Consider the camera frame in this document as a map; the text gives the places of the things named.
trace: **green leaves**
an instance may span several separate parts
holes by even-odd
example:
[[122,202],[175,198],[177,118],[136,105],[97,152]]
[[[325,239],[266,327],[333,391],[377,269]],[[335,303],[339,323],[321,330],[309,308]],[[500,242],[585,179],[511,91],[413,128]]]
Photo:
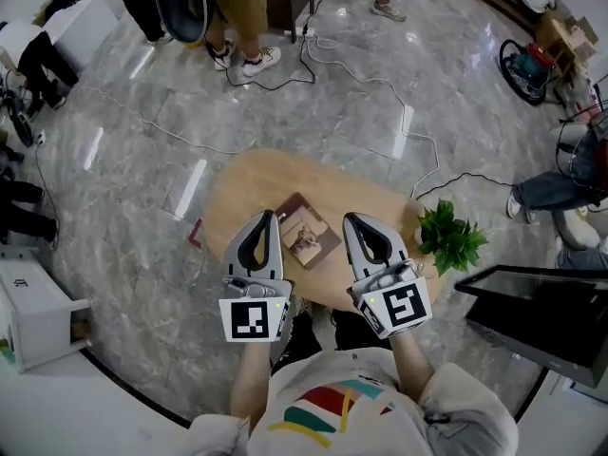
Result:
[[450,268],[465,272],[468,264],[477,265],[477,250],[487,240],[477,223],[454,218],[454,205],[450,201],[439,200],[437,210],[425,208],[425,215],[420,218],[423,254],[435,254],[435,266],[439,276]]

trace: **book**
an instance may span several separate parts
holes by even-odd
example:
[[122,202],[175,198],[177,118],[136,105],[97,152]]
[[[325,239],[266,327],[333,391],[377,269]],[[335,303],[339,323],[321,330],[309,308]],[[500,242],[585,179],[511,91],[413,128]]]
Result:
[[281,242],[302,266],[311,270],[340,243],[340,237],[299,193],[275,210]]

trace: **khaki shorts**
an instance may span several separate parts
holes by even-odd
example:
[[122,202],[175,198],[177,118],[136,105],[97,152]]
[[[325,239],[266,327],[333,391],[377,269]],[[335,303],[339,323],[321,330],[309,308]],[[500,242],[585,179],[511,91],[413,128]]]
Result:
[[216,0],[216,10],[211,26],[223,17],[242,39],[255,39],[268,30],[266,0]]

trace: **red object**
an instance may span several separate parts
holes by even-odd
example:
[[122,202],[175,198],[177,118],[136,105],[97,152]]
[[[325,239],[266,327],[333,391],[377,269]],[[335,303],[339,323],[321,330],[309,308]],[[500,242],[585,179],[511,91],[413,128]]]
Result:
[[199,232],[199,228],[202,225],[202,219],[197,219],[197,222],[194,224],[194,229],[190,233],[190,237],[188,237],[188,241],[193,244],[197,248],[201,248],[200,241],[196,239],[197,233]]
[[544,51],[544,49],[542,47],[538,47],[534,43],[528,44],[527,51],[528,54],[534,56],[534,58],[539,62],[539,64],[546,69],[551,69],[551,67],[553,67],[553,65],[555,64],[553,62],[553,59],[549,57],[549,55]]

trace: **wooden table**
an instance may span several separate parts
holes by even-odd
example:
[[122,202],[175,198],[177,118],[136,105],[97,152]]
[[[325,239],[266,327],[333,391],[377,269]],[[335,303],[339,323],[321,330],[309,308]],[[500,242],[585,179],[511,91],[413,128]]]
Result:
[[[437,276],[433,256],[423,256],[413,240],[420,203],[360,180],[322,163],[279,150],[259,148],[239,154],[221,173],[204,217],[204,236],[214,255],[224,251],[238,229],[264,209],[276,209],[299,192],[342,238],[342,218],[354,211],[365,213],[393,227],[406,242],[408,254],[425,264],[428,294],[433,302],[444,281]],[[354,311],[346,290],[354,275],[343,242],[308,271],[283,248],[285,278],[295,283],[294,294],[329,308]]]

